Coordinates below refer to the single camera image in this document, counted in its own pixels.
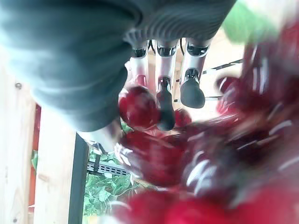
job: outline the green leaf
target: green leaf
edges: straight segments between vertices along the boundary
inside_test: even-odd
[[[90,153],[89,153],[89,160],[94,161],[94,160],[95,160],[95,157],[96,157],[96,154],[93,153],[93,149],[91,149],[91,150],[90,150]]]
[[[107,160],[107,155],[101,155],[100,161],[104,161],[104,160]]]
[[[97,196],[103,189],[105,190],[105,186],[104,187],[102,187],[102,186],[95,187],[93,189],[93,196]]]
[[[102,202],[100,202],[99,200],[95,200],[93,205],[94,205],[95,209],[99,210],[99,209],[101,209]]]
[[[235,3],[222,27],[228,39],[238,44],[260,42],[278,34],[274,25],[265,16],[252,12],[240,1]]]
[[[114,153],[111,153],[111,154],[107,155],[107,160],[112,160],[112,159],[115,159],[115,158],[116,157],[115,157]]]
[[[108,199],[109,199],[109,201],[113,202],[113,201],[117,200],[117,196],[110,195]]]
[[[107,198],[111,195],[110,192],[106,191],[105,189],[102,189],[100,192],[99,192],[99,201],[100,202],[104,202],[107,200]]]
[[[130,175],[121,176],[121,178],[123,179],[123,189],[127,189],[131,184]]]
[[[116,188],[116,184],[114,182],[111,182],[111,186],[113,190]]]
[[[133,129],[129,127],[125,122],[121,122],[121,127],[125,133],[129,133],[133,131]]]
[[[38,161],[38,155],[37,154],[38,154],[37,151],[33,150],[32,155],[31,155],[31,164],[32,164],[35,171],[37,169],[37,161]]]

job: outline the green plant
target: green plant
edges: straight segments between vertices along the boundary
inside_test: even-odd
[[[95,160],[95,154],[91,150],[90,160]],[[118,161],[114,154],[102,155],[101,161],[116,163]],[[130,181],[130,175],[91,175],[87,174],[83,216],[102,216],[111,211],[110,203],[121,200],[124,197],[135,194],[140,184]]]
[[[222,28],[232,43],[260,42],[278,32],[264,15],[251,11],[245,3],[237,1],[225,18]]]

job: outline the red fruit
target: red fruit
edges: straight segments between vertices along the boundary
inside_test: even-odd
[[[238,82],[239,79],[236,77],[225,76],[216,80],[216,86],[220,90],[220,92],[225,93],[229,85],[233,82]]]
[[[249,93],[254,92],[261,108],[278,103],[293,104],[299,98],[297,62],[286,59],[279,49],[295,50],[291,45],[279,42],[245,48],[240,82]]]
[[[174,111],[175,127],[184,127],[192,122],[191,116],[185,109],[177,109]]]
[[[200,122],[193,122],[186,125],[185,127],[179,127],[176,130],[180,132],[185,138],[188,139],[194,135],[198,135],[202,133],[208,128],[209,126],[207,124],[200,123]]]
[[[161,131],[157,128],[157,126],[154,126],[150,129],[147,129],[146,131],[144,131],[146,134],[150,134],[150,135],[153,135],[153,136],[156,136],[158,138],[163,138],[165,137],[168,133],[165,132],[165,131]]]
[[[184,150],[184,148],[186,146],[186,142],[187,142],[186,138],[184,138],[184,136],[182,136],[180,134],[167,135],[167,136],[163,137],[162,140],[170,143],[174,147],[179,147],[183,150]]]
[[[235,186],[234,177],[238,169],[236,165],[231,166],[218,158],[224,145],[225,138],[216,135],[189,138],[186,149],[189,163],[181,178],[182,186],[187,191],[200,197],[209,196],[220,202],[229,200],[233,195],[231,189]]]
[[[227,114],[211,119],[207,124],[212,127],[228,130],[240,124],[245,118],[242,113]]]
[[[133,129],[143,131],[159,122],[160,112],[148,89],[135,86],[119,101],[121,118]]]
[[[281,49],[279,53],[289,59],[298,61],[299,54],[299,21],[292,21],[285,25],[280,33]]]
[[[265,108],[269,108],[268,102],[250,91],[242,82],[235,80],[226,88],[217,105],[217,112],[220,114],[249,113]]]
[[[287,186],[266,186],[252,192],[240,204],[237,214],[241,224],[297,224],[298,192]]]
[[[167,209],[176,196],[165,191],[148,190],[134,195],[126,206],[113,208],[122,224],[164,224]]]
[[[176,202],[165,215],[165,224],[233,224],[220,206],[202,199]]]
[[[275,143],[278,138],[271,138],[269,130],[254,130],[237,139],[231,140],[220,150],[218,158],[227,165],[243,166],[261,165],[269,156],[275,153]]]
[[[130,171],[161,187],[179,183],[184,149],[155,136],[134,131],[120,140],[119,158]]]

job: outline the metal grate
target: metal grate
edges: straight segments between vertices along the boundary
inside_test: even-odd
[[[102,161],[99,162],[99,166],[96,167],[96,169],[95,169],[94,165],[95,165],[95,163],[91,162],[91,161],[89,161],[87,163],[87,171],[93,175],[110,173],[110,174],[114,174],[114,175],[126,176],[127,174],[129,174],[129,172],[126,171],[125,168],[120,165],[116,165],[116,164],[112,165],[111,163],[102,162]]]

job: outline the wooden plank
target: wooden plank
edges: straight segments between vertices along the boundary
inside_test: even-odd
[[[28,224],[33,224],[34,213],[28,213]]]
[[[76,133],[42,109],[36,176],[35,224],[67,224]]]
[[[0,223],[27,224],[36,104],[3,64],[0,80]]]

